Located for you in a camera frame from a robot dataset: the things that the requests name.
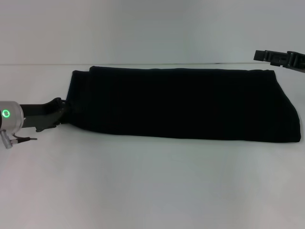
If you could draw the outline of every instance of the metal cylinder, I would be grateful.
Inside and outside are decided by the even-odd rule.
[[[18,132],[23,125],[24,115],[21,106],[14,101],[0,101],[1,130],[8,134]]]
[[[5,130],[0,130],[0,136],[1,136],[1,139],[2,139],[2,142],[5,146],[5,148],[10,149],[13,147],[13,144],[12,144],[10,138],[7,136]]]

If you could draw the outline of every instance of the green led light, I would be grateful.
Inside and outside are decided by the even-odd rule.
[[[8,110],[3,110],[2,115],[3,117],[8,118],[10,116],[10,112]]]

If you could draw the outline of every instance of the white wall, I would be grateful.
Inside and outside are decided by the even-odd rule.
[[[3,0],[0,100],[65,98],[72,71],[94,64],[271,69],[305,120],[303,73],[245,64],[256,49],[305,53],[303,11],[300,0]],[[214,62],[244,64],[138,65]],[[38,141],[0,145],[0,229],[305,227],[304,140],[112,136],[70,125],[19,134]]]
[[[0,63],[253,62],[305,52],[302,0],[2,0]]]

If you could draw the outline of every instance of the black cloth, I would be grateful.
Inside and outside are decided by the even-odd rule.
[[[298,114],[274,71],[74,71],[68,122],[114,135],[299,142]]]

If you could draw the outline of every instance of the cable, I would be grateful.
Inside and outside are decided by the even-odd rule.
[[[24,141],[22,141],[22,142],[26,142],[26,141],[30,141],[30,140],[37,140],[37,138],[31,138],[31,137],[18,137],[18,136],[16,136],[15,134],[12,134],[12,136],[15,137],[15,138],[17,138],[17,140],[23,139]]]

